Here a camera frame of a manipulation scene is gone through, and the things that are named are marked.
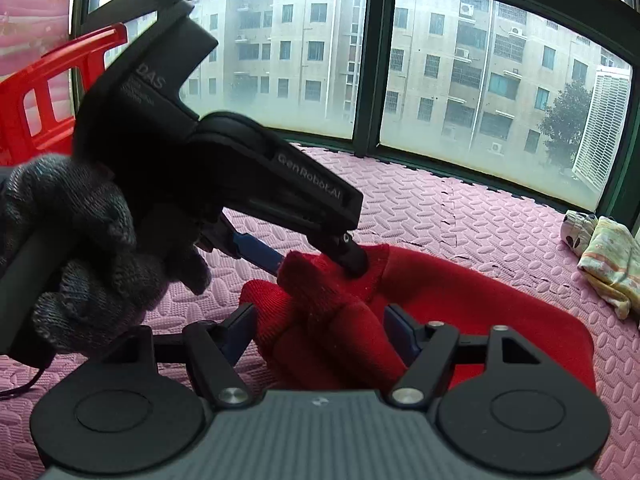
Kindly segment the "left hand grey glove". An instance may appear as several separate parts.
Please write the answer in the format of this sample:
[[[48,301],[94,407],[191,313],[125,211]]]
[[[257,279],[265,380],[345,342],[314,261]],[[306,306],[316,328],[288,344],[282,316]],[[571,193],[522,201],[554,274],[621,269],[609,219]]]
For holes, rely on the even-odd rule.
[[[121,181],[75,157],[45,154],[1,171],[1,263],[32,235],[62,256],[35,302],[36,333],[58,353],[93,356],[140,324],[170,284],[210,283],[198,222],[169,210],[159,177]]]

